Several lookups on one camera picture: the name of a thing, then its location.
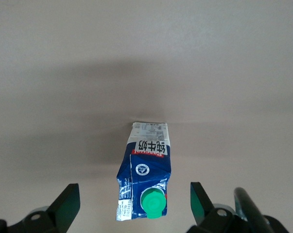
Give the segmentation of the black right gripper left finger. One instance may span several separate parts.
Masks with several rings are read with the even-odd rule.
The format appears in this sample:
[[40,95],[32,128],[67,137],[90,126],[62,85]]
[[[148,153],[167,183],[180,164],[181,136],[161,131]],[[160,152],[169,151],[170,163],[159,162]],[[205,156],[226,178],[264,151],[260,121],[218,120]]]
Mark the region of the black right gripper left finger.
[[40,207],[30,212],[22,220],[22,225],[25,233],[67,233],[79,210],[79,185],[72,183],[50,206]]

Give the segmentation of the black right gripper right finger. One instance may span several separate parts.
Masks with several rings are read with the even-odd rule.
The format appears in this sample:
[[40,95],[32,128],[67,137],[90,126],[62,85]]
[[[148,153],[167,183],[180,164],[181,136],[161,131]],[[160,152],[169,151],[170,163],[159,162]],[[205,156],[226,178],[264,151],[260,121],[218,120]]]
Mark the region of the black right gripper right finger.
[[213,204],[200,182],[190,183],[190,207],[196,224],[187,233],[228,233],[234,220],[230,209]]

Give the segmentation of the blue white milk carton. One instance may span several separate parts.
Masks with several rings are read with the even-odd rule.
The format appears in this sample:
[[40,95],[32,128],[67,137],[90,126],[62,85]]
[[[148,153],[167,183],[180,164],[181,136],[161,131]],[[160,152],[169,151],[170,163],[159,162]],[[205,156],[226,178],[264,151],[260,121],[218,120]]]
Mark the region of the blue white milk carton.
[[117,221],[156,219],[167,214],[170,153],[167,123],[133,123],[117,173]]

